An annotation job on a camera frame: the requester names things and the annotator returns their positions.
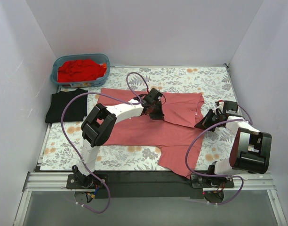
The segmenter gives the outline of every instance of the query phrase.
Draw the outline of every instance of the floral pattern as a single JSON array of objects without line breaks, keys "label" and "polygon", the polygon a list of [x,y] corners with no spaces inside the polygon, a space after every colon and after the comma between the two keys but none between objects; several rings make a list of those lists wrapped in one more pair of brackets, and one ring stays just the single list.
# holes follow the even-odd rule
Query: floral pattern
[{"label": "floral pattern", "polygon": [[[101,87],[84,88],[89,92],[100,93],[101,88],[128,89],[126,75],[138,72],[144,76],[149,87],[162,92],[202,93],[205,103],[201,112],[205,115],[219,99],[235,101],[231,81],[225,67],[198,68],[129,68],[113,67],[106,83]],[[141,78],[131,75],[132,89],[145,91]],[[88,113],[97,103],[98,95],[88,96]],[[81,122],[66,122],[64,128],[78,150],[82,148]],[[207,132],[196,165],[197,170],[206,170],[213,161],[229,157],[234,135],[224,128]],[[96,160],[96,170],[168,170],[158,165],[161,151],[152,146],[102,146]],[[60,123],[53,123],[40,169],[71,170],[79,161],[78,155],[67,142]]]}]

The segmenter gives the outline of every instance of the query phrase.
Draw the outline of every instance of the white backdrop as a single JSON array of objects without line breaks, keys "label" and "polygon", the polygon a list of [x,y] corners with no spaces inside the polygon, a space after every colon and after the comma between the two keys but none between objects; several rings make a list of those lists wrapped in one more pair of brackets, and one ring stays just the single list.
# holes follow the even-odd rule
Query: white backdrop
[{"label": "white backdrop", "polygon": [[270,170],[288,221],[288,0],[265,0],[231,64],[238,101],[272,135]]},{"label": "white backdrop", "polygon": [[263,0],[27,0],[56,57],[112,65],[229,63]]},{"label": "white backdrop", "polygon": [[27,3],[0,0],[0,226],[13,225],[40,154],[54,61]]}]

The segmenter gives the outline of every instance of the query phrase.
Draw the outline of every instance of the cable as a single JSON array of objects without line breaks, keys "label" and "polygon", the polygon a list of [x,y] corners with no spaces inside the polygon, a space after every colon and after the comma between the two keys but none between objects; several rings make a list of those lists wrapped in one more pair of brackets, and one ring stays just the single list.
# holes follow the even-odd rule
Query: cable
[{"label": "cable", "polygon": [[95,190],[94,195],[97,193],[98,190],[99,190],[99,187],[97,187],[97,189]]},{"label": "cable", "polygon": [[165,95],[163,95],[163,97],[165,98],[165,101],[164,101],[164,103],[162,104],[162,106],[163,106],[163,105],[166,103],[166,101],[167,101]]},{"label": "cable", "polygon": [[93,178],[93,180],[92,180],[92,183],[90,183],[88,187],[84,187],[84,186],[81,186],[81,187],[83,187],[83,188],[89,188],[89,187],[91,187],[91,186],[93,185],[93,182],[94,182],[94,178]]},{"label": "cable", "polygon": [[209,184],[209,183],[208,183],[208,180],[206,181],[206,185],[208,185],[210,188],[217,188],[217,189],[220,188],[220,185],[218,185],[218,186],[213,186],[213,185]]},{"label": "cable", "polygon": [[240,105],[238,105],[238,107],[241,108],[247,114],[247,116],[249,118],[248,122],[252,126],[253,125],[253,120],[252,120],[251,116],[249,115],[249,113],[243,107],[241,107]]},{"label": "cable", "polygon": [[91,201],[88,199],[88,194],[86,193],[86,197],[87,197],[87,203],[90,203]]},{"label": "cable", "polygon": [[[207,131],[213,129],[214,127],[216,126],[219,126],[219,125],[222,125],[222,124],[226,124],[226,123],[229,123],[229,122],[233,122],[233,121],[244,121],[244,119],[233,119],[233,120],[227,120],[227,121],[222,121],[222,122],[219,122],[219,123],[216,123],[214,124],[213,126],[210,126],[209,128],[205,129],[204,131],[202,131],[193,141],[192,143],[190,144],[190,146],[188,147],[188,150],[187,150],[187,153],[186,153],[186,157],[185,157],[185,163],[186,163],[186,166],[188,168],[188,170],[190,170],[192,173],[196,174],[196,175],[199,175],[201,177],[212,177],[212,178],[217,178],[217,177],[221,177],[221,178],[240,178],[241,179],[241,186],[239,188],[239,190],[237,191],[237,193],[235,195],[233,195],[230,199],[224,201],[224,202],[221,202],[221,203],[212,203],[210,202],[211,204],[213,205],[223,205],[223,204],[226,204],[230,201],[232,201],[238,194],[239,192],[242,190],[242,187],[243,187],[243,184],[244,184],[244,181],[243,181],[243,178],[240,177],[240,176],[229,176],[229,175],[211,175],[211,174],[203,174],[203,173],[199,173],[199,172],[196,172],[194,170],[192,170],[188,164],[188,155],[189,155],[189,152],[193,146],[193,144],[202,136],[204,135]],[[190,200],[192,202],[200,202],[200,203],[205,203],[205,202],[202,202],[202,201],[197,201],[197,200]]]},{"label": "cable", "polygon": [[223,188],[220,190],[220,192],[222,192],[224,190],[224,183],[223,183]]},{"label": "cable", "polygon": [[125,104],[128,104],[128,105],[139,105],[139,104],[141,104],[141,103],[142,103],[142,99],[140,98],[140,96],[139,96],[138,94],[136,94],[136,93],[134,92],[134,90],[130,87],[130,85],[129,85],[129,83],[128,83],[128,77],[129,77],[129,75],[131,75],[131,74],[133,74],[133,73],[139,75],[139,76],[143,79],[144,83],[146,84],[147,91],[149,91],[149,89],[148,89],[148,85],[147,85],[144,77],[143,77],[142,75],[140,75],[139,73],[137,73],[137,72],[131,72],[131,73],[129,73],[129,74],[126,76],[127,86],[128,86],[128,88],[130,89],[130,91],[132,91],[133,94],[135,94],[135,95],[138,97],[139,103],[131,104],[130,102],[127,102],[127,101],[124,101],[124,100],[120,100],[120,99],[118,99],[118,98],[111,97],[111,96],[106,95],[106,94],[96,93],[96,92],[88,92],[88,93],[79,94],[78,96],[74,97],[74,98],[67,104],[67,106],[64,108],[64,111],[63,111],[63,113],[62,113],[62,115],[61,115],[60,124],[61,124],[61,129],[62,129],[62,131],[63,131],[63,133],[64,133],[65,138],[68,140],[69,144],[73,147],[73,149],[75,150],[76,154],[79,156],[79,158],[80,158],[80,160],[81,160],[84,168],[85,168],[94,178],[96,178],[97,180],[99,180],[99,181],[105,186],[105,188],[106,188],[106,190],[107,190],[107,193],[108,193],[107,205],[106,205],[106,207],[105,207],[103,210],[101,210],[101,211],[95,210],[95,209],[93,209],[93,208],[91,208],[91,207],[89,207],[89,206],[87,206],[87,205],[80,204],[80,203],[78,202],[78,204],[80,204],[81,206],[89,209],[90,211],[92,211],[92,212],[94,212],[94,213],[99,213],[99,214],[100,214],[100,213],[103,213],[103,212],[105,212],[105,211],[107,210],[107,208],[109,207],[110,202],[111,202],[111,192],[110,192],[110,189],[108,188],[107,184],[106,184],[102,179],[100,179],[98,176],[96,176],[96,175],[88,168],[88,166],[87,166],[87,165],[85,164],[85,162],[84,162],[84,159],[83,159],[82,155],[81,155],[80,152],[78,151],[77,147],[76,147],[76,146],[73,144],[73,142],[69,139],[69,137],[68,137],[68,135],[67,135],[67,133],[65,132],[65,129],[64,129],[64,114],[66,113],[66,111],[67,111],[68,107],[71,105],[71,103],[73,103],[73,101],[75,101],[75,100],[78,99],[79,97],[82,97],[82,96],[85,96],[85,95],[89,95],[89,94],[101,95],[101,96],[104,96],[104,97],[108,97],[108,98],[111,98],[111,99],[120,101],[120,102],[125,103]]},{"label": "cable", "polygon": [[145,78],[144,78],[142,75],[140,75],[138,72],[130,72],[130,73],[127,74],[127,76],[126,76],[126,83],[127,83],[128,88],[130,89],[130,91],[133,92],[133,94],[136,95],[137,98],[140,99],[140,97],[138,96],[138,94],[136,94],[135,91],[132,90],[132,88],[130,87],[130,85],[129,85],[129,83],[128,83],[128,77],[129,77],[131,74],[137,74],[137,75],[139,75],[139,76],[143,79],[143,81],[144,81],[144,83],[145,83],[145,85],[146,85],[147,93],[149,93],[149,87],[148,87],[148,85],[147,85],[147,82],[145,81]]},{"label": "cable", "polygon": [[219,190],[219,188],[220,188],[220,185],[218,186],[218,188],[217,188],[215,191],[213,191],[213,193],[214,193],[214,192],[216,193],[216,192]]}]

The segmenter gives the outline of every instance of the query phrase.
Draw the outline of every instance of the red clothing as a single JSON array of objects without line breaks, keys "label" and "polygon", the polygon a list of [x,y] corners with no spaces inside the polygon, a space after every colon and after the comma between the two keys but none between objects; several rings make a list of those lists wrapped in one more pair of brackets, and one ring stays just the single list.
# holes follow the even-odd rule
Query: red clothing
[{"label": "red clothing", "polygon": [[[105,89],[101,93],[129,101],[134,94],[129,90]],[[200,108],[204,103],[202,94],[163,93],[165,120],[151,120],[149,115],[134,117],[117,123],[105,145],[147,145],[161,149],[159,165],[176,174],[188,176],[191,172],[185,164],[185,155],[190,143],[201,133],[194,128],[203,116]],[[120,102],[100,96],[99,103],[116,105]],[[201,150],[203,137],[192,147],[188,163],[194,169]]]},{"label": "red clothing", "polygon": [[106,64],[99,65],[92,60],[67,61],[58,69],[58,82],[93,81],[104,76]]}]

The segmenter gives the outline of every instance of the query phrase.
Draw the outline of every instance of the pink shirt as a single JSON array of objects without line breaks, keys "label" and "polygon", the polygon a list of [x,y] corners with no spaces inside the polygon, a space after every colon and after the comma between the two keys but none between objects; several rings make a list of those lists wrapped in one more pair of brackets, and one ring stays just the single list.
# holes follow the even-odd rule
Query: pink shirt
[{"label": "pink shirt", "polygon": [[[134,98],[129,90],[105,89],[108,94],[125,101]],[[147,145],[161,149],[159,165],[171,169],[176,174],[188,176],[191,172],[185,164],[185,155],[190,143],[202,130],[194,128],[202,118],[200,112],[204,104],[202,94],[163,93],[166,102],[162,106],[165,120],[151,120],[149,115],[124,120],[114,126],[112,134],[105,145]],[[120,102],[100,96],[98,103],[105,106],[121,104]],[[203,137],[192,147],[188,163],[195,169]]]}]

